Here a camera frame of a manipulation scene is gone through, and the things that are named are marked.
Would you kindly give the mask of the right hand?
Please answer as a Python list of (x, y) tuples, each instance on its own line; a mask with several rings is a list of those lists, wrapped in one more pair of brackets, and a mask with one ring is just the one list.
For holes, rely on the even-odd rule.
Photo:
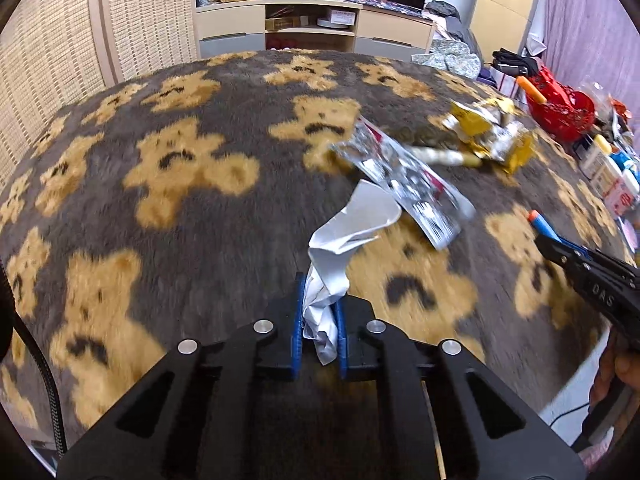
[(592, 408), (606, 397), (614, 378), (618, 378), (634, 392), (639, 392), (639, 355), (631, 350), (624, 350), (623, 342), (624, 338), (612, 328), (608, 334), (608, 343), (600, 356), (597, 375), (589, 391), (589, 403)]

